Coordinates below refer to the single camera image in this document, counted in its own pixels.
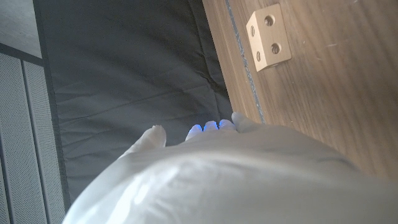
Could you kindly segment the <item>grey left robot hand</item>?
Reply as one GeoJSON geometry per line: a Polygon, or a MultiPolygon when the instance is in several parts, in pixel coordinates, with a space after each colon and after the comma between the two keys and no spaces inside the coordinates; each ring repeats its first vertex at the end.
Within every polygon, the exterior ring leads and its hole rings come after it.
{"type": "Polygon", "coordinates": [[[65,223],[396,223],[397,182],[241,113],[168,146],[156,125],[75,200],[65,223]]]}

